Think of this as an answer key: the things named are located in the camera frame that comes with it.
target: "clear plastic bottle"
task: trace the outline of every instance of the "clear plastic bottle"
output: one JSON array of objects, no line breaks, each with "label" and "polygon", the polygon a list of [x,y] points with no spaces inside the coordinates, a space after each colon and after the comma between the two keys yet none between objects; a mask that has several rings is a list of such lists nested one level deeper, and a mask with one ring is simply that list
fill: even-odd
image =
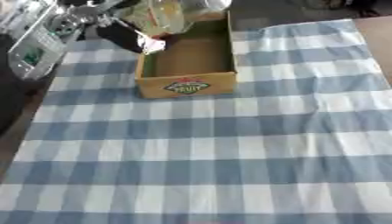
[{"label": "clear plastic bottle", "polygon": [[120,12],[120,17],[149,36],[186,32],[194,18],[209,12],[224,11],[232,0],[142,0]]}]

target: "open cardboard box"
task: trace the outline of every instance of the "open cardboard box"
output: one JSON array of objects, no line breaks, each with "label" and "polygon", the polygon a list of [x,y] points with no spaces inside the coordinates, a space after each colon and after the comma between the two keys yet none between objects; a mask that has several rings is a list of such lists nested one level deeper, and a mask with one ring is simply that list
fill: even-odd
[{"label": "open cardboard box", "polygon": [[209,16],[175,35],[166,51],[141,54],[136,84],[145,98],[232,93],[235,61],[229,13]]}]

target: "dark floor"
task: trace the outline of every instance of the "dark floor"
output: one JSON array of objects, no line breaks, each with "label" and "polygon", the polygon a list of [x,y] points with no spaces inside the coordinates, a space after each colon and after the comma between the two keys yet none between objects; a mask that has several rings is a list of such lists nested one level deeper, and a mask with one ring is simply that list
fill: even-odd
[{"label": "dark floor", "polygon": [[[315,10],[322,0],[233,0],[232,18],[235,30],[271,25],[357,18],[352,10]],[[392,15],[392,1],[379,0],[375,7],[382,15]]]},{"label": "dark floor", "polygon": [[[270,25],[357,16],[350,10],[311,10],[301,6],[303,1],[321,0],[234,0],[231,9],[234,29],[241,31]],[[384,16],[392,15],[392,1],[380,0],[376,9]],[[0,182],[44,95],[45,91],[40,91],[33,96],[20,118],[5,135],[0,137]]]}]

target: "box label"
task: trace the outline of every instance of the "box label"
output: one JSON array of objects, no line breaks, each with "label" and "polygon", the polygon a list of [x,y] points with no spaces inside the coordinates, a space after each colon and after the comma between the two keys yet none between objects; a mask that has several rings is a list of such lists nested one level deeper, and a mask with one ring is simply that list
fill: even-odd
[{"label": "box label", "polygon": [[200,90],[209,88],[210,86],[210,84],[202,82],[198,79],[182,78],[174,81],[164,89],[178,94],[192,95],[199,92]]}]

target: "tablecloth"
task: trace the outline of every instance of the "tablecloth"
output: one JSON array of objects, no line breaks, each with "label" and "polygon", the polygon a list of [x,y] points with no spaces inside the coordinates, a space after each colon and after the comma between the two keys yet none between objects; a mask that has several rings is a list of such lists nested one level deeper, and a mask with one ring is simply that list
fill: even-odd
[{"label": "tablecloth", "polygon": [[391,223],[391,92],[353,21],[235,32],[234,52],[233,94],[145,100],[135,54],[73,45],[0,223]]}]

